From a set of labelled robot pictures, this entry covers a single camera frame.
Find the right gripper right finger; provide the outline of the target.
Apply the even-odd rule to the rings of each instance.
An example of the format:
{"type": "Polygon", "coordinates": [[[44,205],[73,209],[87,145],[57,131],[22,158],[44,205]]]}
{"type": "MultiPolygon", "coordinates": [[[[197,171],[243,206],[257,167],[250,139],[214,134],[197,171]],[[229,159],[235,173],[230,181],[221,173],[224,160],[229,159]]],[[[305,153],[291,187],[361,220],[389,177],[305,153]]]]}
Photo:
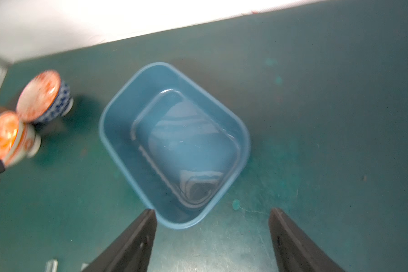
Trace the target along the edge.
{"type": "Polygon", "coordinates": [[[271,209],[268,225],[280,272],[344,272],[282,209],[271,209]]]}

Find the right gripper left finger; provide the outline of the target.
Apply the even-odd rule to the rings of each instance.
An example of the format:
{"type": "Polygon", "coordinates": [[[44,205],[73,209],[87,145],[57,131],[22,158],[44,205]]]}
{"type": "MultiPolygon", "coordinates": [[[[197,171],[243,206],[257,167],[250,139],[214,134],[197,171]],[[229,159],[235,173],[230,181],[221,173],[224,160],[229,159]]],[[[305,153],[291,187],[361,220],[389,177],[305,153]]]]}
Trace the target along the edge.
{"type": "Polygon", "coordinates": [[[84,272],[146,272],[157,228],[154,210],[144,210],[84,272]]]}

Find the blue plastic storage box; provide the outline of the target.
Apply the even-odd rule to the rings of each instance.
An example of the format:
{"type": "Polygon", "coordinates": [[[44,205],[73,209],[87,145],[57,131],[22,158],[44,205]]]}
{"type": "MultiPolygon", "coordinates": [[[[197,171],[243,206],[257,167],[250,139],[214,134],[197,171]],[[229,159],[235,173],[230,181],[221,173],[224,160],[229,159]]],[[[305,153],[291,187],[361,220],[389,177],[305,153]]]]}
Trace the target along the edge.
{"type": "Polygon", "coordinates": [[[165,62],[128,80],[105,107],[99,135],[141,201],[173,230],[204,219],[251,150],[241,119],[165,62]]]}

